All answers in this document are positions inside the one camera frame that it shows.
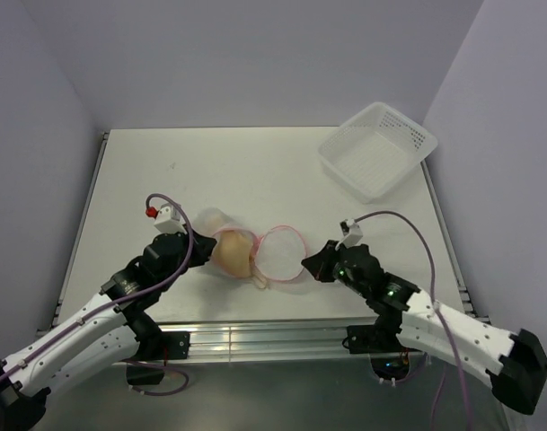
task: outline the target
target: white basket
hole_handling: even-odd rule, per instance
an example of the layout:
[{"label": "white basket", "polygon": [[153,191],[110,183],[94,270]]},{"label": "white basket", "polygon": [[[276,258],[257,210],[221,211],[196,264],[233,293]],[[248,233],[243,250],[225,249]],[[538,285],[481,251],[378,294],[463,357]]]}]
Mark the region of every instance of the white basket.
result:
[{"label": "white basket", "polygon": [[437,139],[398,110],[373,103],[319,147],[324,171],[361,203],[382,196],[437,147]]}]

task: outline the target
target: black bracket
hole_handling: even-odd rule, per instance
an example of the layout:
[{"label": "black bracket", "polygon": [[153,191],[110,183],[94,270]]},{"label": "black bracket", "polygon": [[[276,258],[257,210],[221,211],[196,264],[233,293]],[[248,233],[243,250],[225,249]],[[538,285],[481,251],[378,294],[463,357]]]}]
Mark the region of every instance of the black bracket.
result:
[{"label": "black bracket", "polygon": [[[0,359],[0,377],[4,375],[5,363]],[[0,383],[0,429],[21,431],[33,428],[46,412],[49,388],[41,389],[28,397],[20,392],[22,384],[12,384],[9,378]]]},{"label": "black bracket", "polygon": [[351,355],[403,351],[403,346],[394,334],[375,325],[348,326],[345,340],[343,345]]},{"label": "black bracket", "polygon": [[134,361],[176,361],[187,359],[190,352],[190,334],[185,330],[162,332],[152,348],[138,351]]},{"label": "black bracket", "polygon": [[547,356],[541,341],[528,330],[510,338],[515,344],[508,356],[500,356],[500,373],[487,370],[492,393],[511,409],[532,415],[547,380]]}]

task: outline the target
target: white wall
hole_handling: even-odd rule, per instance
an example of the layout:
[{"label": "white wall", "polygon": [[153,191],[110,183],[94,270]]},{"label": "white wall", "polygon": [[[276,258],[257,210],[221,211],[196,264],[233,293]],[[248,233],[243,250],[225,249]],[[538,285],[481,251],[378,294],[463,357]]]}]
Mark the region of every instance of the white wall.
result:
[{"label": "white wall", "polygon": [[18,0],[0,0],[0,356],[47,327],[98,150]]},{"label": "white wall", "polygon": [[104,128],[421,121],[481,0],[23,0]]},{"label": "white wall", "polygon": [[[485,0],[425,126],[475,303],[547,351],[547,0]],[[547,430],[547,385],[529,423]]]}]

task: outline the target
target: metal frame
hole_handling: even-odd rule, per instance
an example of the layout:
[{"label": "metal frame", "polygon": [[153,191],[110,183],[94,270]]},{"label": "metal frame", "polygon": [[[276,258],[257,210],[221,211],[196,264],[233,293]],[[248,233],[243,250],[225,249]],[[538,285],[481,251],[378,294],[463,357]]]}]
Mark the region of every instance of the metal frame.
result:
[{"label": "metal frame", "polygon": [[[101,161],[108,144],[108,137],[109,132],[103,134],[100,153],[93,172],[88,197],[85,201],[82,221],[77,231],[77,236],[75,237],[74,248],[57,302],[55,317],[51,325],[52,327],[57,324],[60,307],[66,295],[67,283],[71,275],[77,247],[84,229],[85,218],[101,168]],[[490,322],[488,317],[480,317],[474,310],[425,162],[421,163],[421,169],[425,175],[428,190],[433,200],[433,206],[445,240],[446,249],[451,264],[453,265],[454,276],[457,285],[459,286],[464,311],[480,321]],[[366,319],[328,319],[314,321],[160,323],[160,327],[163,331],[186,330],[191,334],[189,357],[180,361],[180,363],[206,364],[223,362],[339,359],[350,357],[348,351],[341,346],[341,341],[347,337],[347,327],[349,325],[372,324],[375,323],[375,320],[375,317],[367,317]],[[521,414],[508,409],[498,401],[496,402],[502,408],[503,415],[511,430],[526,431],[525,418]]]}]

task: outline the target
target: white tabletop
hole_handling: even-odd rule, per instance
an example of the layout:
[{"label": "white tabletop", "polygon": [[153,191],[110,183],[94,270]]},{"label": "white tabletop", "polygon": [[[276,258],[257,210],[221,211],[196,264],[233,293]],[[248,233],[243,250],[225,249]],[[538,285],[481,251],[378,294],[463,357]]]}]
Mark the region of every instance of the white tabletop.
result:
[{"label": "white tabletop", "polygon": [[[95,294],[158,234],[144,214],[152,192],[178,201],[190,218],[218,207],[256,233],[279,224],[298,229],[308,250],[340,238],[340,221],[376,209],[399,211],[427,239],[437,266],[437,295],[462,310],[449,255],[423,171],[418,168],[380,202],[365,206],[326,177],[316,148],[333,128],[113,130],[99,169],[59,321]],[[385,270],[428,289],[427,257],[401,220],[381,215],[361,225]],[[374,316],[345,286],[303,274],[260,291],[203,268],[190,270],[148,309],[159,322],[335,319]]]}]

